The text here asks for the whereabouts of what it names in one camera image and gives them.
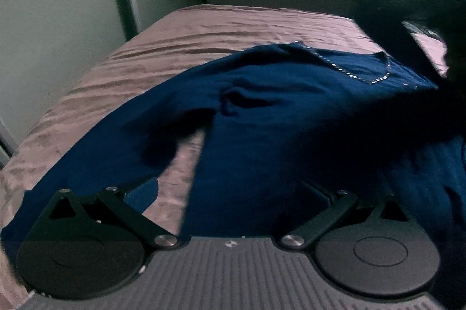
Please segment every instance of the wrinkled bedsheet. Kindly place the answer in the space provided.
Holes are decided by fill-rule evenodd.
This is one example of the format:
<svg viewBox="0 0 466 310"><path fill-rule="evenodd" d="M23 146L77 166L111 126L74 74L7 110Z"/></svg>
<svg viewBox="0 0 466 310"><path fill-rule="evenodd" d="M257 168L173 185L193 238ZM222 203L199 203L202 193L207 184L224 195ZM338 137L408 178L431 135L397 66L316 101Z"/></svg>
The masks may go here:
<svg viewBox="0 0 466 310"><path fill-rule="evenodd" d="M441 73L444 45L425 35L416 39ZM199 64L254 45L290 43L348 52L381 48L348 18L292 9L199 5L167 15L91 69L50 109L0 171L0 227L15 215L25 190L91 127L129 99ZM144 215L177 233L183 217L201 132L181 143L171 166L159 178L159 196ZM18 306L27 292L14 278L0 251L0 310Z"/></svg>

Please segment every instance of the blue shirt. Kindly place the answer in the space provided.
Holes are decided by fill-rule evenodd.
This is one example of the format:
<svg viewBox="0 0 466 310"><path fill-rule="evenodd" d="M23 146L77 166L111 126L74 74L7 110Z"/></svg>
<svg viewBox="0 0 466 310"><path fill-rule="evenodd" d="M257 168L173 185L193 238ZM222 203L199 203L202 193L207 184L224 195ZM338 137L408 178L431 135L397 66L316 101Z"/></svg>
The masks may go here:
<svg viewBox="0 0 466 310"><path fill-rule="evenodd" d="M465 230L462 107L448 89L393 58L390 77L370 85L317 54L368 81L387 71L382 52L292 43L183 72L105 117L25 193L1 233L11 262L58 189L82 196L156 177L178 138L208 125L183 236L286 233L325 207L297 178L363 199L394 193L437 244L447 287L464 285L464 258L452 260L463 244L451 242Z"/></svg>

